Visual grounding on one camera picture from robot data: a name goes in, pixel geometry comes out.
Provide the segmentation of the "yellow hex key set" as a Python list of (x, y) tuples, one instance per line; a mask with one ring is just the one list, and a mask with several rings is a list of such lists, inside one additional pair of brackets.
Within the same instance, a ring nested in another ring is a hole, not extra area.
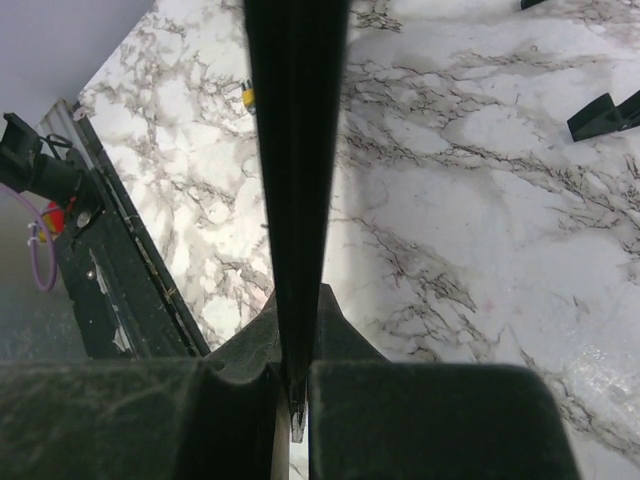
[(241, 84), (241, 94), (242, 94), (242, 102), (247, 110), (247, 112), (251, 115), (256, 114), (256, 103), (255, 103), (255, 94), (253, 89), (253, 84), (250, 79), (244, 81)]

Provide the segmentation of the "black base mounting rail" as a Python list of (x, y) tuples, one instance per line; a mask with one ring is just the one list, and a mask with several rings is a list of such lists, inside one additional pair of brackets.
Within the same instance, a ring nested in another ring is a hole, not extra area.
[(77, 236), (64, 233), (56, 243), (87, 355), (208, 355), (203, 334), (82, 107), (60, 100), (41, 125), (79, 149), (103, 201)]

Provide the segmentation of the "white dry-erase whiteboard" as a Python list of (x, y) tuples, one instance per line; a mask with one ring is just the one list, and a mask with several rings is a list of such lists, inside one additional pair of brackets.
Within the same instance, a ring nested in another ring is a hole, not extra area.
[(245, 27), (291, 439), (303, 438), (350, 4), (247, 1)]

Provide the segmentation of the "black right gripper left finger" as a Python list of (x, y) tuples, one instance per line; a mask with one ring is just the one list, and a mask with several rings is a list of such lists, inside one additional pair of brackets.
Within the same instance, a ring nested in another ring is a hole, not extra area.
[(279, 479), (276, 303), (201, 359), (1, 368), (5, 479)]

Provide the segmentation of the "black whiteboard stand foot left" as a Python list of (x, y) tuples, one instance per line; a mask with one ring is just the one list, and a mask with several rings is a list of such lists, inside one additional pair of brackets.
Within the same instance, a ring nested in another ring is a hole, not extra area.
[(527, 10), (529, 8), (532, 8), (536, 5), (541, 4), (542, 2), (545, 2), (546, 0), (521, 0), (520, 1), (520, 9), (521, 10)]

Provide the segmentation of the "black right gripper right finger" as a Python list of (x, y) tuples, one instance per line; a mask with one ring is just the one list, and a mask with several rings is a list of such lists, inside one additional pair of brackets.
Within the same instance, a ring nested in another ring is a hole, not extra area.
[(309, 376), (314, 479), (576, 479), (556, 403), (510, 365), (394, 363), (319, 296)]

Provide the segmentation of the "black whiteboard stand foot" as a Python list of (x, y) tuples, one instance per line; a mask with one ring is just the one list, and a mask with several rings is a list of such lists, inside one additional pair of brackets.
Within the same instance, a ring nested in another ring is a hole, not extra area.
[(640, 91), (624, 102), (615, 105), (609, 93), (605, 93), (567, 120), (574, 142), (623, 132), (639, 126)]
[(545, 2), (546, 0), (521, 0), (520, 1), (520, 9), (521, 10), (527, 10), (529, 8), (532, 8), (536, 5), (541, 4), (542, 2)]

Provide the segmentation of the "black whiteboard stand foot right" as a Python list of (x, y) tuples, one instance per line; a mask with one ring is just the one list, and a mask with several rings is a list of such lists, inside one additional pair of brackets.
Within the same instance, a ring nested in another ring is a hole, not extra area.
[(640, 91), (624, 102), (615, 105), (609, 93), (605, 93), (567, 120), (574, 142), (623, 132), (639, 126)]

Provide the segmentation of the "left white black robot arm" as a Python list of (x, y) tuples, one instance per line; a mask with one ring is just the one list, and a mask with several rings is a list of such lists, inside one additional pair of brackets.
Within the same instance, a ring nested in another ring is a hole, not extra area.
[(3, 119), (1, 183), (55, 202), (71, 237), (77, 238), (103, 211), (80, 151), (60, 135), (41, 136), (14, 113), (5, 113)]

